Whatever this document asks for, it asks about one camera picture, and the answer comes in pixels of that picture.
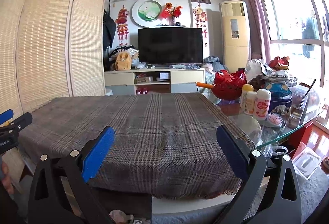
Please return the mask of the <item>person left hand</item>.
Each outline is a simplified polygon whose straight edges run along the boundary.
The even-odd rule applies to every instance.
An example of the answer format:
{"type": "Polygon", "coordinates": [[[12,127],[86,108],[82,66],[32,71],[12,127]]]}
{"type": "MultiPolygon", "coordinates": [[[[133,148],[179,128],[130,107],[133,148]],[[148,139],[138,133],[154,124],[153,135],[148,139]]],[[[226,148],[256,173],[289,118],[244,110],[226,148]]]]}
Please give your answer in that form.
{"type": "Polygon", "coordinates": [[[9,167],[8,165],[3,161],[1,165],[1,171],[4,174],[4,177],[2,179],[2,184],[9,195],[14,194],[14,188],[11,183],[11,177],[9,175],[9,167]]]}

